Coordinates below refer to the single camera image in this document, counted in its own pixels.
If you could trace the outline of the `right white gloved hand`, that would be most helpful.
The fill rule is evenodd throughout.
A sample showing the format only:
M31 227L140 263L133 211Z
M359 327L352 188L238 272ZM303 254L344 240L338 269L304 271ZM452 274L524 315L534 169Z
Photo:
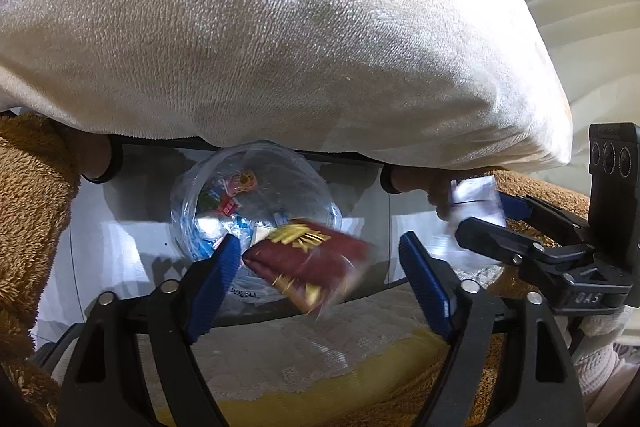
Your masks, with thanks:
M639 309L587 317L572 355L588 426L635 426L639 399Z

